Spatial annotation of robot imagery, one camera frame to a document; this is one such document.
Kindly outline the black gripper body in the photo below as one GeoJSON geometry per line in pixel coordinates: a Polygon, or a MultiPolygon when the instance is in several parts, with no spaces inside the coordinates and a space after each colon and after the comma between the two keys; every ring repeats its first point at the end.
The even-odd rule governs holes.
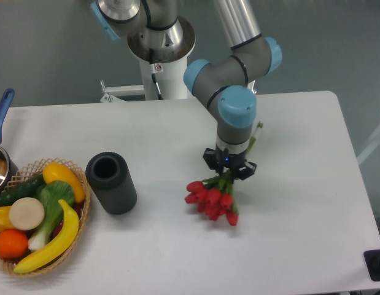
{"type": "Polygon", "coordinates": [[[235,167],[240,166],[246,161],[246,151],[232,154],[229,149],[221,149],[218,145],[215,146],[215,151],[218,161],[223,165],[223,169],[227,168],[231,172],[235,167]]]}

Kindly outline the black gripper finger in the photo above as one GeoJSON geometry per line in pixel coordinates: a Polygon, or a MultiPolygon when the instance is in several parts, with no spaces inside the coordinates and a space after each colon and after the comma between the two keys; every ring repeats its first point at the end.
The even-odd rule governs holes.
{"type": "Polygon", "coordinates": [[[256,169],[256,163],[245,161],[240,166],[235,167],[231,173],[233,179],[245,180],[253,176],[256,169]]]}
{"type": "Polygon", "coordinates": [[[203,159],[209,169],[215,171],[217,174],[223,173],[223,165],[218,161],[215,150],[206,148],[203,154],[203,159]]]}

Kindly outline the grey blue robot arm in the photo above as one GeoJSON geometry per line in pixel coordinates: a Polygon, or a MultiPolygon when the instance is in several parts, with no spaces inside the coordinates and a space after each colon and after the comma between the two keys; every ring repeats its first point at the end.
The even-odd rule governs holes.
{"type": "Polygon", "coordinates": [[[93,1],[91,10],[111,40],[126,39],[138,59],[142,85],[106,87],[104,95],[142,92],[147,100],[195,97],[217,121],[215,148],[204,160],[211,170],[230,170],[244,180],[256,164],[246,159],[257,112],[254,82],[282,61],[279,44],[264,37],[248,1],[215,1],[231,55],[213,64],[187,61],[195,47],[192,25],[176,1],[93,1]]]}

